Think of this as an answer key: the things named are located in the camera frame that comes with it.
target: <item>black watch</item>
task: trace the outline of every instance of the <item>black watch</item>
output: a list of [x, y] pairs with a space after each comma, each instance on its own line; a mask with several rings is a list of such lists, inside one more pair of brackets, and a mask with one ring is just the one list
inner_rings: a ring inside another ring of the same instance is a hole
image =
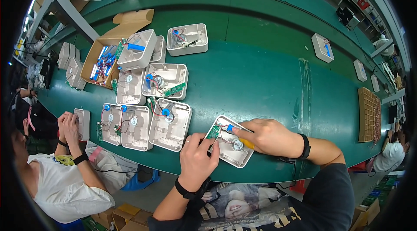
[[88, 156], [87, 156], [86, 152], [84, 151], [80, 156], [73, 159], [73, 161], [74, 161], [74, 164], [77, 166], [78, 164], [80, 164], [83, 161], [88, 161]]
[[309, 142], [307, 136], [305, 136], [304, 134], [299, 134], [299, 135], [301, 135], [303, 137], [304, 150], [303, 150], [303, 153], [301, 153], [301, 156], [298, 157], [298, 159], [305, 160], [310, 155], [311, 146], [310, 146], [310, 142]]
[[189, 200], [193, 200], [195, 198], [201, 198], [203, 197], [204, 192], [206, 192], [207, 187], [209, 186], [210, 179], [211, 179], [210, 177], [206, 178], [206, 180], [203, 182], [203, 184], [201, 185], [200, 189], [197, 190], [197, 192], [187, 191], [185, 188], [181, 186], [180, 182], [178, 182], [178, 178], [175, 180], [175, 188], [183, 196], [183, 198], [186, 198]]
[[58, 143], [59, 144], [61, 144], [62, 146], [64, 146], [64, 147], [68, 147], [68, 144], [66, 144], [66, 143], [64, 143], [64, 142], [62, 142], [62, 141], [60, 141], [59, 139], [58, 139]]

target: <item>human hand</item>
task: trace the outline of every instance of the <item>human hand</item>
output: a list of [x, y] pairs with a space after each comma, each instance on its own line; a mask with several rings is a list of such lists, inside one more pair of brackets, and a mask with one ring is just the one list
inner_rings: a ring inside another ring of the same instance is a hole
[[29, 136], [28, 126], [29, 126], [29, 120], [28, 120], [28, 118], [24, 118], [23, 119], [23, 130], [25, 131], [25, 135], [27, 135], [27, 136]]
[[213, 193], [211, 191], [204, 192], [204, 195], [201, 197], [201, 200], [206, 202], [210, 201], [213, 198]]
[[28, 86], [28, 90], [29, 90], [29, 93], [30, 93], [32, 96], [34, 96], [34, 97], [37, 97], [37, 96], [38, 96], [38, 95], [37, 95], [37, 93], [36, 93], [36, 91], [32, 90], [32, 88], [31, 88], [30, 86]]
[[395, 123], [395, 132], [398, 132], [399, 131], [399, 129], [400, 129], [400, 125], [399, 125], [399, 123], [397, 122], [397, 123]]
[[64, 142], [66, 141], [65, 139], [65, 132], [64, 132], [64, 119], [68, 117], [68, 114], [70, 114], [70, 112], [65, 112], [63, 113], [60, 117], [58, 117], [58, 130], [59, 130], [59, 140]]
[[304, 140], [299, 134], [293, 133], [284, 125], [273, 119], [253, 119], [240, 123], [246, 130], [233, 127], [233, 133], [252, 142], [254, 150], [273, 156], [298, 158], [304, 150]]
[[389, 140], [388, 140], [388, 142], [391, 142], [391, 140], [392, 140], [392, 135], [394, 134], [394, 131], [393, 130], [389, 130], [388, 131], [388, 138], [389, 138]]
[[[203, 182], [218, 165], [220, 148], [218, 141], [204, 139], [205, 134], [189, 135], [180, 152], [181, 174], [178, 182], [189, 192], [197, 192]], [[211, 156], [207, 156], [213, 145]]]
[[74, 158], [80, 156], [81, 150], [78, 146], [78, 122], [76, 114], [67, 112], [67, 116], [63, 120], [63, 131], [72, 156]]

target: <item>graphic t-shirt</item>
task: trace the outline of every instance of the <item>graphic t-shirt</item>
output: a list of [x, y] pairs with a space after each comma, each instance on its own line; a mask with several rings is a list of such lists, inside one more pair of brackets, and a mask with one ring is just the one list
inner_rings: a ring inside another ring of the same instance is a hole
[[[87, 144], [86, 154], [90, 155], [95, 147]], [[38, 192], [34, 201], [51, 218], [60, 223], [70, 223], [82, 217], [101, 213], [115, 205], [110, 195], [121, 189], [129, 180], [122, 172], [115, 156], [102, 150], [92, 163], [108, 192], [89, 187], [84, 183], [78, 166], [71, 155], [36, 154], [30, 155], [28, 163], [39, 163]]]
[[334, 163], [310, 182], [300, 202], [275, 184], [221, 183], [196, 201], [183, 218], [148, 219], [150, 231], [348, 230], [354, 194], [346, 165]]

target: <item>cardboard grid tray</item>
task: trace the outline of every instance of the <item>cardboard grid tray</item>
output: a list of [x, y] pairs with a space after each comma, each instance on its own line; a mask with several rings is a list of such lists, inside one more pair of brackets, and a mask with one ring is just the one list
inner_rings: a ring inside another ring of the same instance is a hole
[[381, 138], [381, 100], [367, 88], [358, 89], [359, 142]]

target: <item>white plastic housing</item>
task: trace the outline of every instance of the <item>white plastic housing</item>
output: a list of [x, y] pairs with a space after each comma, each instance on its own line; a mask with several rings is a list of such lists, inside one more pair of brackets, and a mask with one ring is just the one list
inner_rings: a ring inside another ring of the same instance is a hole
[[70, 58], [75, 58], [76, 60], [81, 61], [80, 50], [78, 50], [73, 44], [70, 44]]
[[371, 82], [372, 86], [374, 88], [374, 92], [379, 92], [379, 84], [378, 84], [378, 78], [376, 75], [371, 75]]
[[70, 58], [67, 64], [68, 69], [65, 75], [70, 86], [79, 90], [83, 90], [86, 86], [86, 80], [81, 78], [81, 69], [83, 68], [83, 63], [75, 58]]
[[359, 81], [365, 82], [368, 78], [362, 62], [356, 59], [353, 61], [353, 65], [355, 66], [356, 75], [358, 76]]
[[[104, 107], [106, 104], [110, 105], [110, 110], [106, 111]], [[120, 125], [122, 119], [122, 110], [119, 105], [104, 103], [103, 104], [103, 115], [102, 115], [102, 132], [103, 132], [103, 141], [108, 142], [113, 145], [120, 145], [120, 136], [114, 131], [114, 126]]]
[[244, 166], [246, 166], [246, 164], [248, 163], [249, 159], [251, 158], [254, 150], [243, 146], [243, 150], [241, 151], [236, 151], [233, 150], [232, 145], [229, 143], [226, 143], [224, 140], [226, 141], [230, 141], [232, 139], [238, 139], [238, 137], [234, 134], [230, 134], [228, 132], [225, 131], [225, 129], [227, 129], [227, 126], [229, 124], [232, 124], [234, 127], [237, 127], [241, 130], [247, 130], [245, 127], [243, 127], [242, 125], [238, 124], [237, 122], [233, 121], [232, 119], [224, 116], [224, 115], [220, 115], [216, 118], [216, 120], [214, 121], [213, 125], [211, 126], [210, 130], [208, 131], [208, 133], [206, 134], [206, 137], [208, 136], [208, 134], [210, 133], [211, 129], [216, 125], [224, 125], [225, 127], [222, 127], [222, 134], [220, 135], [220, 133], [218, 134], [216, 140], [218, 140], [218, 146], [220, 148], [220, 159], [226, 161], [227, 163], [237, 167], [237, 168], [243, 168]]
[[145, 79], [145, 69], [135, 69], [119, 72], [117, 83], [116, 103], [144, 105], [146, 97], [142, 94], [143, 80]]
[[156, 38], [156, 45], [149, 63], [165, 63], [166, 41], [164, 36], [157, 36]]
[[164, 149], [179, 152], [182, 149], [185, 138], [187, 137], [193, 109], [190, 105], [179, 103], [172, 100], [160, 98], [154, 107], [157, 114], [161, 114], [168, 103], [173, 103], [172, 113], [174, 121], [168, 122], [164, 116], [153, 114], [151, 126], [149, 128], [149, 143]]
[[68, 59], [70, 58], [70, 43], [64, 42], [61, 47], [61, 51], [59, 51], [58, 57], [58, 68], [59, 69], [67, 69]]
[[133, 44], [137, 40], [139, 40], [139, 42], [136, 43], [136, 45], [144, 46], [145, 50], [128, 50], [128, 46], [126, 45], [123, 48], [122, 53], [120, 53], [120, 57], [117, 61], [117, 64], [124, 70], [145, 68], [151, 60], [157, 40], [154, 30], [149, 29], [135, 33], [128, 38], [127, 43]]
[[[145, 74], [148, 75], [150, 73], [156, 74], [157, 76], [161, 76], [164, 80], [164, 85], [161, 86], [163, 89], [169, 89], [179, 84], [185, 83], [185, 87], [180, 92], [176, 92], [173, 95], [166, 97], [167, 99], [172, 100], [184, 100], [185, 93], [187, 92], [188, 86], [188, 69], [187, 66], [184, 64], [150, 64], [146, 68]], [[155, 96], [155, 97], [164, 97], [161, 93], [159, 93], [154, 87], [154, 84], [150, 84], [151, 88], [149, 88], [148, 83], [146, 82], [146, 75], [145, 80], [143, 81], [142, 85], [142, 93], [145, 96]]]
[[326, 38], [324, 36], [321, 36], [317, 33], [315, 33], [311, 37], [311, 40], [313, 41], [314, 51], [316, 52], [316, 57], [323, 60], [326, 63], [329, 63], [334, 60], [334, 56], [333, 52], [331, 51], [330, 43], [327, 44], [327, 47], [329, 48], [329, 53], [327, 52], [326, 44], [324, 43], [325, 39]]
[[85, 141], [90, 139], [90, 111], [84, 109], [74, 109], [74, 114], [78, 116], [78, 139]]
[[[183, 30], [181, 34], [183, 34], [186, 39], [183, 44], [178, 44], [176, 40], [178, 37], [172, 33], [172, 30], [179, 30], [178, 32], [180, 32], [180, 30]], [[171, 56], [182, 56], [188, 54], [203, 53], [209, 49], [208, 39], [209, 38], [207, 36], [207, 28], [206, 25], [203, 23], [174, 27], [168, 30], [168, 35], [166, 37], [166, 49], [168, 50]]]
[[123, 114], [123, 120], [128, 121], [122, 124], [122, 146], [140, 151], [152, 149], [154, 145], [148, 142], [149, 126], [152, 121], [149, 108], [146, 106], [126, 106], [127, 110]]

